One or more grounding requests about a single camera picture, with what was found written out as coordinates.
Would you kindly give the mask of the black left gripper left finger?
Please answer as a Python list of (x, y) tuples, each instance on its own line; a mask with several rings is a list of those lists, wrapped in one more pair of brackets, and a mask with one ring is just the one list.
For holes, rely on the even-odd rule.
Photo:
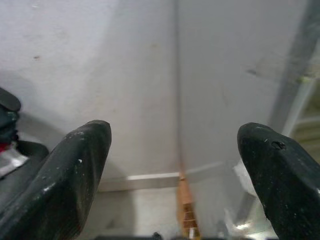
[(22, 167), (0, 179), (3, 240), (73, 240), (82, 232), (111, 147), (108, 122), (92, 120), (52, 150), (30, 141)]

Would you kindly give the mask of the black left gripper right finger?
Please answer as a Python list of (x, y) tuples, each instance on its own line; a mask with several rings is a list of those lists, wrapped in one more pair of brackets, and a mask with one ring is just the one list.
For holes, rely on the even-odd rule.
[(320, 238), (320, 165), (295, 140), (255, 122), (237, 146), (264, 214), (280, 240)]

